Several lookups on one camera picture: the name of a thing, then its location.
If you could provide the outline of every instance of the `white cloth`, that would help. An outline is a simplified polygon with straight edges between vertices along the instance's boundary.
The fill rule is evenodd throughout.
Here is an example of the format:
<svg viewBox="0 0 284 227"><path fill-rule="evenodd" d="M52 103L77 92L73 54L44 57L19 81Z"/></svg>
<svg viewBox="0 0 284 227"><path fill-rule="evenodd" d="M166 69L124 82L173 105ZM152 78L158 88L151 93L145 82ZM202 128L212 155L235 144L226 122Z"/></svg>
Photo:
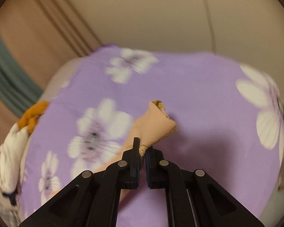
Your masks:
<svg viewBox="0 0 284 227"><path fill-rule="evenodd" d="M19 130L13 125L0 146L0 188L4 193L15 191L20 172L20 161L28 140L27 127Z"/></svg>

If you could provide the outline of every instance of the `orange fabric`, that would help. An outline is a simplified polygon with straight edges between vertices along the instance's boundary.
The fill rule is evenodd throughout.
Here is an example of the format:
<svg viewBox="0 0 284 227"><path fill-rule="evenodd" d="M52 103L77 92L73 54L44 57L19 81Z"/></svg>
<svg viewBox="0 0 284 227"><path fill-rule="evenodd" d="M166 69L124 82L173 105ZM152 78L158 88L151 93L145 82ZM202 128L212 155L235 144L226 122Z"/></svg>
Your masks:
<svg viewBox="0 0 284 227"><path fill-rule="evenodd" d="M18 121L18 127L19 129L24 128L25 126L28 126L28 133L33 133L37 121L40 115L44 114L47 106L49 105L49 102L42 101L38 102L35 105L31 106L29 109L26 110L26 112L23 114L23 116Z"/></svg>

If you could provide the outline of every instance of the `beige wall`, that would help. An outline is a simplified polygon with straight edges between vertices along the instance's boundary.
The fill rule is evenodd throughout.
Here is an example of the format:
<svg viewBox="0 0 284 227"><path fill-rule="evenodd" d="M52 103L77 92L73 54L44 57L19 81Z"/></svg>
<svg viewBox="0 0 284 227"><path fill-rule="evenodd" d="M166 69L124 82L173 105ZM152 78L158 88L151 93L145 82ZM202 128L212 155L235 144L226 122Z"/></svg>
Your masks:
<svg viewBox="0 0 284 227"><path fill-rule="evenodd" d="M105 44L195 52L215 42L218 54L269 73L284 100L284 9L277 0L70 1Z"/></svg>

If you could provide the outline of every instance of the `floral print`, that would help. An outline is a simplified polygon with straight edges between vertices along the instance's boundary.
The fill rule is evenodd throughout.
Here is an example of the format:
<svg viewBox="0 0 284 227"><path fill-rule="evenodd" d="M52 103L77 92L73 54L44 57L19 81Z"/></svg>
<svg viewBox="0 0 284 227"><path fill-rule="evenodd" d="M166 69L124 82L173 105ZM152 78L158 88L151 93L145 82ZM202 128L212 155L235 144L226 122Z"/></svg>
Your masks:
<svg viewBox="0 0 284 227"><path fill-rule="evenodd" d="M158 62L158 59L148 51L122 49L121 57L114 57L110 60L112 67L106 69L106 73L112 75L112 81L126 84L132 71L146 73L151 64Z"/></svg>
<svg viewBox="0 0 284 227"><path fill-rule="evenodd" d="M95 171L107 163L120 150L115 140L124 137L132 124L132 116L115 111L116 103L105 98L98 108L88 108L77 120L79 136L68 145L67 154L76 159L72 165L71 178L82 171Z"/></svg>
<svg viewBox="0 0 284 227"><path fill-rule="evenodd" d="M236 87L248 102L260 109L256 128L262 146L273 149L279 139L281 162L284 152L284 117L279 89L269 75L244 64L240 67L250 80L238 79Z"/></svg>
<svg viewBox="0 0 284 227"><path fill-rule="evenodd" d="M48 151L45 161L41 165L41 178L39 181L39 191L41 192L41 205L46 203L52 192L61 189L61 183L55 173L58 168L58 158L52 151Z"/></svg>

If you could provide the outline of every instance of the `metal pin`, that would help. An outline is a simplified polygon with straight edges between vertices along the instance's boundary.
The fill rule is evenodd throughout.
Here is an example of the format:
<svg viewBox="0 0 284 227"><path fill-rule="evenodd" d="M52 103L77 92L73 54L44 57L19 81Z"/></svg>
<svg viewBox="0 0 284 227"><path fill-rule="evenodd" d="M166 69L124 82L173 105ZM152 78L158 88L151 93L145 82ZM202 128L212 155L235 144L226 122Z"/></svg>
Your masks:
<svg viewBox="0 0 284 227"><path fill-rule="evenodd" d="M169 164L169 162L167 160L163 159L163 160L160 160L159 164L162 165L162 166L167 166Z"/></svg>
<svg viewBox="0 0 284 227"><path fill-rule="evenodd" d="M120 167L124 167L124 166L126 166L127 165L127 162L125 161L125 160L120 160L119 162L118 162L118 166L120 166Z"/></svg>
<svg viewBox="0 0 284 227"><path fill-rule="evenodd" d="M91 176L91 172L90 172L90 171L84 171L84 172L82 172L82 177L88 178L88 177L90 177L90 176Z"/></svg>
<svg viewBox="0 0 284 227"><path fill-rule="evenodd" d="M202 171L202 170L197 170L196 175L199 176L199 177L203 177L205 175L205 172Z"/></svg>

